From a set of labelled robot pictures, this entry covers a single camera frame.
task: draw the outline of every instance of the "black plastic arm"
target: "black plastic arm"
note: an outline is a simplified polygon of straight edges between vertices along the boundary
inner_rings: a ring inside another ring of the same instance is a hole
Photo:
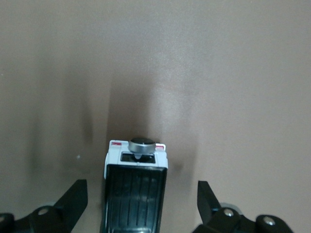
[[[86,180],[77,180],[54,206],[42,206],[19,220],[0,214],[0,233],[70,233],[86,206]]]
[[[203,224],[193,233],[293,233],[276,216],[260,215],[253,222],[232,208],[221,208],[206,181],[198,183],[197,205]]]

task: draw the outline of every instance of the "grooved surface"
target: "grooved surface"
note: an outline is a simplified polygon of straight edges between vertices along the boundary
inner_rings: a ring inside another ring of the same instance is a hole
[[[107,166],[107,233],[157,233],[166,180],[165,168]]]

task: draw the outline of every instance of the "metal screw head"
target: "metal screw head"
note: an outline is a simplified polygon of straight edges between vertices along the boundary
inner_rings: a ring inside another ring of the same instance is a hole
[[[49,211],[47,207],[42,208],[41,210],[38,211],[38,215],[44,215]]]
[[[225,215],[227,215],[228,217],[232,217],[234,214],[233,214],[233,211],[230,210],[230,209],[225,209],[224,210],[224,213]]]
[[[263,221],[270,226],[273,226],[276,224],[276,222],[274,222],[274,220],[268,216],[264,217]]]
[[[138,154],[150,154],[154,153],[156,149],[156,143],[148,138],[133,138],[128,143],[128,149],[131,152],[138,153]]]

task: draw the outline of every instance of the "black plastic piece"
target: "black plastic piece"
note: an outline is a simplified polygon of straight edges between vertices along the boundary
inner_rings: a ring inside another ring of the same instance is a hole
[[[103,233],[158,233],[167,169],[108,165]]]
[[[260,215],[256,222],[253,222],[244,215],[239,215],[234,209],[221,208],[206,181],[198,182],[197,204],[203,224],[193,233],[293,233],[290,227],[276,216]]]
[[[273,219],[274,225],[267,224],[265,217]],[[259,215],[256,218],[257,233],[293,233],[290,227],[279,217],[272,215]]]
[[[42,206],[16,221],[12,214],[0,214],[0,233],[70,233],[86,206],[86,180],[77,180],[54,206]]]
[[[206,181],[198,182],[197,206],[203,224],[207,224],[211,220],[212,215],[221,208],[215,194]]]

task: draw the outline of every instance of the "white toy part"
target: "white toy part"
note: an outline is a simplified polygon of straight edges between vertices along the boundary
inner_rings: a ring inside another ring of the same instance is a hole
[[[140,162],[125,162],[121,161],[123,153],[131,153],[128,149],[128,141],[111,140],[109,142],[109,149],[105,160],[104,178],[106,179],[106,171],[108,164],[125,165],[125,166],[153,166],[168,168],[168,160],[166,154],[166,146],[164,144],[156,143],[154,153],[148,154],[154,156],[154,163],[140,163]]]

